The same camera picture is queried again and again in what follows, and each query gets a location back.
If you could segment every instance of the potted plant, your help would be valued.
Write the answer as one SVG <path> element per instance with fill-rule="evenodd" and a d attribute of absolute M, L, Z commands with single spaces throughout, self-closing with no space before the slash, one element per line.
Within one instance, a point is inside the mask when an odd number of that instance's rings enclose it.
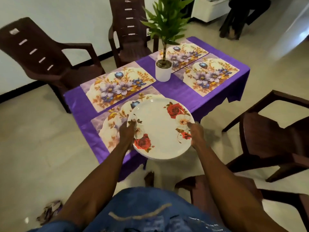
<path fill-rule="evenodd" d="M 155 15 L 145 7 L 143 9 L 148 15 L 149 21 L 141 21 L 145 26 L 149 27 L 150 37 L 154 35 L 161 38 L 163 43 L 163 58 L 156 61 L 156 79 L 162 82 L 168 81 L 172 73 L 172 62 L 166 59 L 167 44 L 179 45 L 175 42 L 177 39 L 184 37 L 179 34 L 184 31 L 183 28 L 188 20 L 182 19 L 185 15 L 180 11 L 193 0 L 159 0 L 153 4 Z"/>

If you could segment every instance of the purple tablecloth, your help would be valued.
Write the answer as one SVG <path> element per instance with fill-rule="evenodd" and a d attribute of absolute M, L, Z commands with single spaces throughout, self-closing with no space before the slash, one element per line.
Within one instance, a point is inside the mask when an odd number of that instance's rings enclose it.
<path fill-rule="evenodd" d="M 196 121 L 200 121 L 216 106 L 220 105 L 226 98 L 229 102 L 240 101 L 249 76 L 250 68 L 196 37 L 189 37 L 188 40 L 239 69 L 238 73 L 233 75 L 204 97 L 200 96 L 174 74 L 171 75 L 171 79 L 168 82 L 156 81 L 152 84 L 152 86 L 165 97 L 182 103 L 191 112 L 194 119 Z M 152 58 L 147 56 L 138 60 L 137 63 L 150 75 L 155 77 L 155 61 Z M 98 113 L 80 86 L 65 93 L 64 97 L 82 134 L 97 157 L 99 163 L 102 163 L 103 160 L 105 160 L 105 158 L 109 155 L 109 152 L 97 134 L 91 120 L 104 113 L 106 109 Z M 137 169 L 137 167 L 143 164 L 146 160 L 147 159 L 144 156 L 138 154 L 136 151 L 132 151 L 126 155 L 123 161 L 119 180 L 124 180 L 131 172 Z"/>

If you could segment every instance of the placemat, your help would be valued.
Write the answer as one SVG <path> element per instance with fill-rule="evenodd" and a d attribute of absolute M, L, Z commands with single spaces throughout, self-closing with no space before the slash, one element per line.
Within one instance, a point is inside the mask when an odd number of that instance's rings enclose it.
<path fill-rule="evenodd" d="M 237 72 L 238 68 L 210 53 L 174 72 L 174 75 L 204 97 Z"/>
<path fill-rule="evenodd" d="M 154 97 L 164 96 L 153 86 L 150 86 L 143 92 L 132 96 L 126 101 L 91 120 L 91 123 L 109 152 L 111 152 L 119 143 L 119 128 L 127 121 L 132 109 L 140 102 Z"/>
<path fill-rule="evenodd" d="M 208 51 L 187 39 L 182 41 L 180 45 L 170 46 L 166 49 L 166 59 L 173 63 L 172 72 L 183 68 L 206 54 L 208 54 Z M 162 59 L 163 50 L 159 50 L 149 56 L 155 61 Z"/>
<path fill-rule="evenodd" d="M 100 112 L 155 81 L 141 66 L 132 62 L 80 86 L 95 110 Z"/>

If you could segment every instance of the hand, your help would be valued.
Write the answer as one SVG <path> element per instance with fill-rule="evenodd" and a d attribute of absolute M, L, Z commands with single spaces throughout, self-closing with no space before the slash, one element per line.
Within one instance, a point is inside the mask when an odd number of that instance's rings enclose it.
<path fill-rule="evenodd" d="M 197 144 L 205 142 L 204 128 L 202 127 L 202 125 L 200 125 L 199 123 L 195 124 L 195 123 L 190 123 L 190 122 L 188 122 L 187 125 L 190 129 L 191 136 L 192 136 L 191 146 L 196 148 Z"/>
<path fill-rule="evenodd" d="M 120 140 L 119 143 L 126 145 L 129 148 L 132 144 L 135 131 L 135 120 L 131 120 L 130 125 L 127 127 L 127 123 L 124 122 L 119 128 Z"/>

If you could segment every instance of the white plate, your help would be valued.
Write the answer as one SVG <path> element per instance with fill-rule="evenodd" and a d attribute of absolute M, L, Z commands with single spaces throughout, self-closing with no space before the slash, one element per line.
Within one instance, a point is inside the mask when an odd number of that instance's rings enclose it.
<path fill-rule="evenodd" d="M 179 102 L 154 98 L 138 104 L 128 117 L 137 120 L 134 148 L 149 159 L 168 160 L 182 155 L 191 146 L 187 121 L 191 113 Z"/>

